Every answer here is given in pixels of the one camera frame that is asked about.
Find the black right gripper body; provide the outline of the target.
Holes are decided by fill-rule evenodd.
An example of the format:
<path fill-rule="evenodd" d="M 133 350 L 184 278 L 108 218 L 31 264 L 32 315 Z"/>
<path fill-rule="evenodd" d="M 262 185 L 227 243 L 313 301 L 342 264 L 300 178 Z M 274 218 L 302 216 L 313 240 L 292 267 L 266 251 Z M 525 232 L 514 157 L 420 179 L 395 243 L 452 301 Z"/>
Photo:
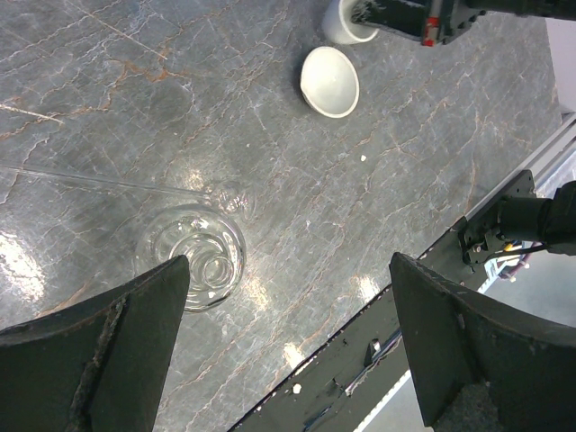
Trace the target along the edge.
<path fill-rule="evenodd" d="M 446 45 L 468 32 L 485 10 L 474 9 L 469 1 L 431 0 L 426 2 L 421 45 Z"/>

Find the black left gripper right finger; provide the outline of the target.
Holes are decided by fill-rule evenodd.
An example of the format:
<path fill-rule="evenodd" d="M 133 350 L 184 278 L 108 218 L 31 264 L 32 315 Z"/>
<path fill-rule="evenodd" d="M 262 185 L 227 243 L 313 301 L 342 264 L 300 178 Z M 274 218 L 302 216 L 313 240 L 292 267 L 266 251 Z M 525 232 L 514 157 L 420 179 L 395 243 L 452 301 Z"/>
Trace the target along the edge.
<path fill-rule="evenodd" d="M 573 431 L 575 329 L 396 252 L 391 284 L 423 423 L 435 431 Z"/>

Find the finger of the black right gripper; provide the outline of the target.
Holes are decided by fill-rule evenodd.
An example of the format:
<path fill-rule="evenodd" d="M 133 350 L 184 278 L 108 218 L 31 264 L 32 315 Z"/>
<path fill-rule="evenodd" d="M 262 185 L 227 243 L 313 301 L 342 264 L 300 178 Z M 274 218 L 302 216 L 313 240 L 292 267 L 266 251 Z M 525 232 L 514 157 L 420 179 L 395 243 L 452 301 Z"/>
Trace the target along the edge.
<path fill-rule="evenodd" d="M 417 41 L 423 35 L 427 12 L 427 1 L 364 0 L 353 6 L 353 23 Z"/>

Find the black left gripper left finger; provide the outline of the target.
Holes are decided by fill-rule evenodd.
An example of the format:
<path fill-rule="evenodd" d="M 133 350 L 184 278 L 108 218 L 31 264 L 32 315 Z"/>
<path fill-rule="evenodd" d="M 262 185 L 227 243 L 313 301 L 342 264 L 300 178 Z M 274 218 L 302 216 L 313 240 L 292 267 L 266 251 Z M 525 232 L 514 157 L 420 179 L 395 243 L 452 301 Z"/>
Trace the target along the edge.
<path fill-rule="evenodd" d="M 1 332 L 3 431 L 150 431 L 190 282 L 185 256 Z"/>

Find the white ceramic crucible cup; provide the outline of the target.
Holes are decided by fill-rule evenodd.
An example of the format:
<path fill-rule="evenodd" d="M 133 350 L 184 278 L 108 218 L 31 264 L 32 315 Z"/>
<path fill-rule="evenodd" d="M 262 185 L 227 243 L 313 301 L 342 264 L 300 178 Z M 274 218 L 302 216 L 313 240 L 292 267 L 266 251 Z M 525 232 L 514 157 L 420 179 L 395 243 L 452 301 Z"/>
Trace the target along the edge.
<path fill-rule="evenodd" d="M 377 28 L 352 22 L 352 9 L 357 1 L 332 0 L 321 22 L 326 38 L 340 45 L 353 45 L 373 40 L 378 34 Z"/>

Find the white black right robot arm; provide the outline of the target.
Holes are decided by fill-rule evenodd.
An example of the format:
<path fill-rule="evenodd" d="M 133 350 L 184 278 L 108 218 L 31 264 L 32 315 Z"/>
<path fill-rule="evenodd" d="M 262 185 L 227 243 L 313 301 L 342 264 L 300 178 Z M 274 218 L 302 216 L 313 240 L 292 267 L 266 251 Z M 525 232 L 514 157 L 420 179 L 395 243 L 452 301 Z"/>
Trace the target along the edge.
<path fill-rule="evenodd" d="M 488 12 L 572 21 L 573 1 L 360 1 L 352 8 L 355 24 L 396 32 L 426 47 L 447 44 Z M 430 266 L 437 272 L 465 275 L 492 259 L 513 257 L 509 243 L 529 243 L 519 255 L 539 251 L 575 253 L 575 184 L 560 187 L 553 198 L 539 198 L 535 180 L 521 171 L 471 218 L 461 218 L 434 246 Z"/>

